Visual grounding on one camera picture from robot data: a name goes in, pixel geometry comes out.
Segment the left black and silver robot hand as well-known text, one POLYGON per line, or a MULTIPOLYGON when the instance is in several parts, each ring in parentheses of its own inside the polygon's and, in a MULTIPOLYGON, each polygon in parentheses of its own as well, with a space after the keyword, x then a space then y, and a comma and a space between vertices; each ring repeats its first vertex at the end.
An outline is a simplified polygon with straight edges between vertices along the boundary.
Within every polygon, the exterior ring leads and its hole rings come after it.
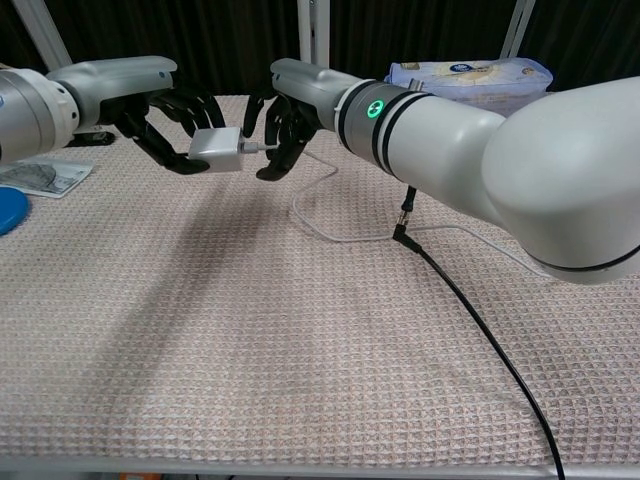
POLYGON ((53 70, 46 78, 71 93, 81 127, 114 126, 158 165, 180 175, 210 169, 207 162, 177 152, 146 119, 155 107, 190 137, 200 129, 225 126, 214 94, 185 76, 174 60, 149 55, 83 61, 53 70))

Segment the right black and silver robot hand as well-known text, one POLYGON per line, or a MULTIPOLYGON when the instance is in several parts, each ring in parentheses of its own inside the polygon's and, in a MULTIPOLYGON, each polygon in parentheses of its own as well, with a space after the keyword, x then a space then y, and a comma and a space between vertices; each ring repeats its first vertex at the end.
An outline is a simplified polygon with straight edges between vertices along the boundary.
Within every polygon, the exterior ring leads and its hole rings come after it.
POLYGON ((335 109, 361 79, 292 58, 274 61, 270 72, 270 83, 249 96, 242 133, 247 138, 253 135, 258 116, 270 100, 264 125, 264 143, 270 147, 268 165, 256 177, 275 182, 292 170, 316 132, 335 129, 335 109))

